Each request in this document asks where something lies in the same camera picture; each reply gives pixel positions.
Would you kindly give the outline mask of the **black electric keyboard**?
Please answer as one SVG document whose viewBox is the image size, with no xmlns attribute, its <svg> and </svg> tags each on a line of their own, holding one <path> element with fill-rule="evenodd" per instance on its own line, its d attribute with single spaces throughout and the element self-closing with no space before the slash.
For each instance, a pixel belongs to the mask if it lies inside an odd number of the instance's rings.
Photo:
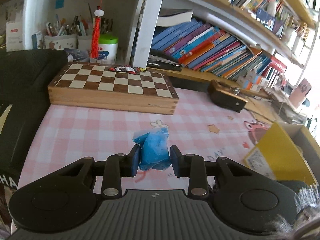
<svg viewBox="0 0 320 240">
<path fill-rule="evenodd" d="M 67 65 L 65 51 L 1 51 L 1 184 L 16 189 L 50 106 L 48 85 Z"/>
</svg>

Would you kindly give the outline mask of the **pink phone holder cup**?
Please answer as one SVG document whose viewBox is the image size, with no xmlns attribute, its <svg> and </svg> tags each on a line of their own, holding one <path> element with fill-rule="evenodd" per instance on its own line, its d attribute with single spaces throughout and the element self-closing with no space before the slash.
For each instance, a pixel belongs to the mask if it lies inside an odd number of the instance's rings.
<svg viewBox="0 0 320 240">
<path fill-rule="evenodd" d="M 311 89 L 312 85 L 304 78 L 290 94 L 289 101 L 295 108 L 298 108 L 304 102 Z"/>
</svg>

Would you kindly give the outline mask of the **brown effects pedal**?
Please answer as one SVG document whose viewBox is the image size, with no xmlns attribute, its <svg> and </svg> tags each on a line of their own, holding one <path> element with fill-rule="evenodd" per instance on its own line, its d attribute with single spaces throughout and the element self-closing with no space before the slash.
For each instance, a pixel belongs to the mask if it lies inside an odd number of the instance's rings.
<svg viewBox="0 0 320 240">
<path fill-rule="evenodd" d="M 248 102 L 244 97 L 240 96 L 240 89 L 230 87 L 217 80 L 210 81 L 207 90 L 209 97 L 214 104 L 238 113 L 244 109 Z"/>
</svg>

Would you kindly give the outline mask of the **blue plastic bag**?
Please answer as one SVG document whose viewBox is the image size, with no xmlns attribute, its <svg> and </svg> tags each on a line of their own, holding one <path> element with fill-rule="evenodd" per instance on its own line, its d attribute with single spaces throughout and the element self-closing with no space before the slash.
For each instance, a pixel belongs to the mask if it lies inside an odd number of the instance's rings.
<svg viewBox="0 0 320 240">
<path fill-rule="evenodd" d="M 133 142 L 140 146 L 139 168 L 165 170 L 171 165 L 167 140 L 169 130 L 166 127 L 142 130 L 133 134 Z"/>
</svg>

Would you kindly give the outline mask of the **orange white medicine box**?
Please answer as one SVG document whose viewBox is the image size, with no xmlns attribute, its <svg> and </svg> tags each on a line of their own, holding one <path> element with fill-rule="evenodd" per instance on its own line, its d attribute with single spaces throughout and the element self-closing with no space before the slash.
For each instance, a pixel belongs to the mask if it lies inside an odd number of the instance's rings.
<svg viewBox="0 0 320 240">
<path fill-rule="evenodd" d="M 263 76 L 258 75 L 254 70 L 246 74 L 246 79 L 254 85 L 259 85 L 261 87 L 266 87 L 268 85 L 268 80 Z"/>
</svg>

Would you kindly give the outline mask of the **white green lid jar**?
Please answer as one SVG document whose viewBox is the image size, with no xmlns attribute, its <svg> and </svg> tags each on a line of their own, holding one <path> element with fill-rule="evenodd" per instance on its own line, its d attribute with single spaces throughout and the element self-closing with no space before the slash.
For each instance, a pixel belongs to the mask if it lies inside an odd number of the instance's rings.
<svg viewBox="0 0 320 240">
<path fill-rule="evenodd" d="M 97 63 L 115 64 L 118 49 L 118 37 L 112 33 L 101 34 L 98 44 Z"/>
</svg>

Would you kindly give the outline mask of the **wooden chess board box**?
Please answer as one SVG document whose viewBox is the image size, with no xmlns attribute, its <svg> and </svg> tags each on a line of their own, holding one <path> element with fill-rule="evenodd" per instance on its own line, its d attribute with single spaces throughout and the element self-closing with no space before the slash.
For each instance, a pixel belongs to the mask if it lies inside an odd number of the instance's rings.
<svg viewBox="0 0 320 240">
<path fill-rule="evenodd" d="M 54 105 L 172 115 L 179 97 L 160 72 L 108 64 L 70 62 L 48 85 Z"/>
</svg>

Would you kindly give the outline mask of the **white bookshelf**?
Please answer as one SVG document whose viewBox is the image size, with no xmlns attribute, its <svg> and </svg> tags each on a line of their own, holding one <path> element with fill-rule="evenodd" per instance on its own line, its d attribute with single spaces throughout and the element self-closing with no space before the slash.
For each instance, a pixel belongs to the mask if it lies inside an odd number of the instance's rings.
<svg viewBox="0 0 320 240">
<path fill-rule="evenodd" d="M 1 0 L 5 5 L 11 0 Z M 301 69 L 301 60 L 282 37 L 267 29 L 258 18 L 227 0 L 23 0 L 22 49 L 33 47 L 32 36 L 46 32 L 48 24 L 58 20 L 71 24 L 94 26 L 94 12 L 104 12 L 103 21 L 118 38 L 118 62 L 142 67 L 147 64 L 150 50 L 171 50 L 173 39 L 154 41 L 156 29 L 180 27 L 183 24 L 207 23 L 237 37 L 252 48 L 279 53 Z"/>
</svg>

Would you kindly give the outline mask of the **yellow cardboard box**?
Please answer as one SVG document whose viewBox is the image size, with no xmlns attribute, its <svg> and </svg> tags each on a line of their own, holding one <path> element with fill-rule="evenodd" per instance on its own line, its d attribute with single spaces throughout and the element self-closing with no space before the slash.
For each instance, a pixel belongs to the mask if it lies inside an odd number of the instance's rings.
<svg viewBox="0 0 320 240">
<path fill-rule="evenodd" d="M 244 163 L 274 180 L 319 184 L 319 145 L 304 125 L 275 122 L 244 157 Z"/>
</svg>

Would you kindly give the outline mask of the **white pen cup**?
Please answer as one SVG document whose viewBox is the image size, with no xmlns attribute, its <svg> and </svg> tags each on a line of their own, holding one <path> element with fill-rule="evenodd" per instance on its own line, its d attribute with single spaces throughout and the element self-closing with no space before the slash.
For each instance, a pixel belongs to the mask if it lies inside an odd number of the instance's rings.
<svg viewBox="0 0 320 240">
<path fill-rule="evenodd" d="M 62 36 L 48 36 L 44 37 L 44 48 L 53 50 L 63 50 L 64 48 L 77 48 L 77 35 L 62 35 Z"/>
</svg>

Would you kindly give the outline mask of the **pink checkered tablecloth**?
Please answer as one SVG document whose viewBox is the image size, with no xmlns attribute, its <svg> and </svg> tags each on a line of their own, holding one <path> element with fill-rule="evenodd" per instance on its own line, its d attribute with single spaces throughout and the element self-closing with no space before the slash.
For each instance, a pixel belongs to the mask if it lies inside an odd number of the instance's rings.
<svg viewBox="0 0 320 240">
<path fill-rule="evenodd" d="M 177 94 L 173 115 L 51 105 L 33 139 L 18 186 L 86 156 L 100 161 L 128 153 L 133 135 L 154 127 L 167 127 L 168 145 L 178 146 L 182 153 L 209 161 L 225 156 L 242 162 L 254 146 L 250 130 L 263 134 L 269 128 L 247 110 L 236 113 L 216 106 L 206 93 L 177 89 Z"/>
</svg>

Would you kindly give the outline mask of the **red tassel ornament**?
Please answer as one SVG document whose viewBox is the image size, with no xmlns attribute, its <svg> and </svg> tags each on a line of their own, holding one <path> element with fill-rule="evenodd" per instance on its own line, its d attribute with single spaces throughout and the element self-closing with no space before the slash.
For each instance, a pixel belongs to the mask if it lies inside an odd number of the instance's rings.
<svg viewBox="0 0 320 240">
<path fill-rule="evenodd" d="M 99 37 L 100 37 L 100 21 L 104 15 L 104 11 L 102 9 L 103 0 L 100 0 L 97 9 L 94 11 L 94 27 L 92 33 L 92 42 L 91 42 L 91 58 L 95 59 L 98 57 L 98 48 L 99 48 Z"/>
</svg>

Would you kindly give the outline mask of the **row of leaning books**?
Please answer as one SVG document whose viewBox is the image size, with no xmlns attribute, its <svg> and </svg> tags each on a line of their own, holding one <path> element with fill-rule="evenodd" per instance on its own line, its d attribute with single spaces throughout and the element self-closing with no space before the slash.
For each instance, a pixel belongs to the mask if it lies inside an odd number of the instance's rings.
<svg viewBox="0 0 320 240">
<path fill-rule="evenodd" d="M 262 75 L 272 58 L 231 33 L 197 18 L 172 26 L 157 26 L 148 66 L 181 71 L 187 68 L 236 81 L 253 72 Z"/>
</svg>

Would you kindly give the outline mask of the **stack of papers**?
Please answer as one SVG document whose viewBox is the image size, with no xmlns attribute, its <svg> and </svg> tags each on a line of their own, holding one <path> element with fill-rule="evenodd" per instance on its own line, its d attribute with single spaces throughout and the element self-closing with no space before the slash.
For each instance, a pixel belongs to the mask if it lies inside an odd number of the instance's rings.
<svg viewBox="0 0 320 240">
<path fill-rule="evenodd" d="M 271 106 L 283 122 L 306 125 L 307 119 L 313 117 L 310 101 L 307 98 L 296 107 L 289 100 L 289 95 L 282 90 L 270 87 L 266 87 L 264 90 L 271 97 Z"/>
</svg>

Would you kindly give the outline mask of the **smartphone on shelf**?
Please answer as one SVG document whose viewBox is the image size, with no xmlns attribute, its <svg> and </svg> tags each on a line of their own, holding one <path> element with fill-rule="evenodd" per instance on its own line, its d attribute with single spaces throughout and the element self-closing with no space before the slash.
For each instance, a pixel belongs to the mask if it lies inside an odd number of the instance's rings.
<svg viewBox="0 0 320 240">
<path fill-rule="evenodd" d="M 270 30 L 274 35 L 281 38 L 284 30 L 284 23 L 281 20 L 271 16 L 265 10 L 257 9 L 256 20 L 260 22 L 265 28 Z"/>
</svg>

